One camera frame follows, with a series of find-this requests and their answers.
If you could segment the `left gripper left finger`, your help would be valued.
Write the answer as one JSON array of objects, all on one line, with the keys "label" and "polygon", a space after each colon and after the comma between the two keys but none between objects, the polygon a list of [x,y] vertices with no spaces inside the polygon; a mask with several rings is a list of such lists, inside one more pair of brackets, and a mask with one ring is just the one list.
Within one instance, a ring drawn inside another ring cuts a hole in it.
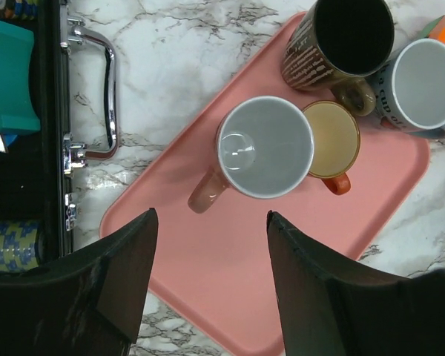
[{"label": "left gripper left finger", "polygon": [[128,355],[154,263],[154,208],[20,274],[0,274],[0,355]]}]

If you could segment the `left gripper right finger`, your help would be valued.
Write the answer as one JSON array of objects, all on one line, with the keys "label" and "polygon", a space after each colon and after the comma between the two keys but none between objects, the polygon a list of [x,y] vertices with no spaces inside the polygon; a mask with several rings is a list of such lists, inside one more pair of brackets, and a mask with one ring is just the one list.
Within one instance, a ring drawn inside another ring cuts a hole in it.
[{"label": "left gripper right finger", "polygon": [[267,216],[287,355],[445,355],[445,268],[379,271]]}]

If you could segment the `pink mug back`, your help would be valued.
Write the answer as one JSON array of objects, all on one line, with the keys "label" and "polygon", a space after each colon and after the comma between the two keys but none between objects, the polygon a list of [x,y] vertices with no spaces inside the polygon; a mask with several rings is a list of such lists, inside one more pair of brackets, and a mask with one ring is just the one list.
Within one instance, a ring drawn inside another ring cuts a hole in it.
[{"label": "pink mug back", "polygon": [[231,109],[214,137],[214,158],[188,207],[206,212],[224,190],[268,200],[298,187],[314,159],[314,134],[305,114],[278,96],[256,96]]}]

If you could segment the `grey mug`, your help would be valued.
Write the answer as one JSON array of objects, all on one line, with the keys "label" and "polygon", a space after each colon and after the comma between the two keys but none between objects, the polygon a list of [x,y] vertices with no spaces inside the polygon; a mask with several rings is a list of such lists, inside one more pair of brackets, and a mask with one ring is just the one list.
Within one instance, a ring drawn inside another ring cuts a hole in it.
[{"label": "grey mug", "polygon": [[387,128],[424,139],[445,138],[445,44],[418,39],[367,82],[375,93],[374,114]]}]

